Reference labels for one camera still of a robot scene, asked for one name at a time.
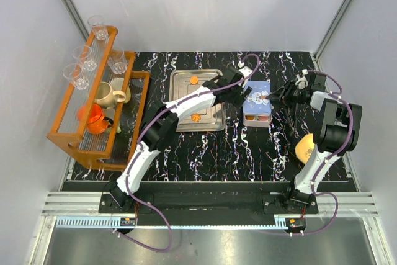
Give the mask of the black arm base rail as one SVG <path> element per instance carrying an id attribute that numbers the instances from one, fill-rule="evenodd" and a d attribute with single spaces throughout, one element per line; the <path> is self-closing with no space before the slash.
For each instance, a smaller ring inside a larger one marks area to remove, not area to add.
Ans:
<path id="1" fill-rule="evenodd" d="M 136 213 L 143 225 L 163 225 L 152 210 L 157 207 L 170 225 L 183 226 L 254 226 L 271 225 L 275 215 L 317 215 L 313 195 L 286 199 L 289 182 L 159 182 L 145 181 L 134 194 L 122 194 L 115 183 L 105 185 L 99 213 L 126 217 Z"/>

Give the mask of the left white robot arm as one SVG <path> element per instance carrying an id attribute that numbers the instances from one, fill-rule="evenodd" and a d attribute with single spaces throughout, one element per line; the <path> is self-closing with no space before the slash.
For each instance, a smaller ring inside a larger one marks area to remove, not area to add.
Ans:
<path id="1" fill-rule="evenodd" d="M 131 160 L 121 176 L 109 186 L 112 205 L 121 213 L 129 212 L 134 204 L 131 194 L 139 189 L 148 167 L 167 147 L 181 120 L 224 102 L 242 106 L 248 95 L 244 85 L 253 73 L 254 70 L 247 66 L 240 69 L 230 67 L 221 76 L 204 82 L 182 98 L 153 104 L 142 121 Z"/>

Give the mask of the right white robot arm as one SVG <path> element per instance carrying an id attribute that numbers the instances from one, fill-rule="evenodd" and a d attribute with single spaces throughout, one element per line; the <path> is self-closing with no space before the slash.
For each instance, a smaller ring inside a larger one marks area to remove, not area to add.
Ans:
<path id="1" fill-rule="evenodd" d="M 287 81 L 267 96 L 273 105 L 283 108 L 287 114 L 296 112 L 300 105 L 319 112 L 311 156 L 288 187 L 269 199 L 269 204 L 277 211 L 316 213 L 319 183 L 329 168 L 357 145 L 362 106 L 343 100 L 341 89 L 327 91 L 326 80 L 329 78 L 320 71 L 303 70 L 296 80 Z"/>

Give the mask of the silver tin lid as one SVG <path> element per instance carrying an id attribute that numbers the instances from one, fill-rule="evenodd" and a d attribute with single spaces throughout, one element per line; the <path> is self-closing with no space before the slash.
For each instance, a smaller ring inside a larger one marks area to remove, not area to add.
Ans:
<path id="1" fill-rule="evenodd" d="M 270 94 L 270 82 L 248 81 L 245 88 L 251 88 L 243 104 L 243 114 L 248 116 L 269 116 L 271 103 L 267 96 Z"/>

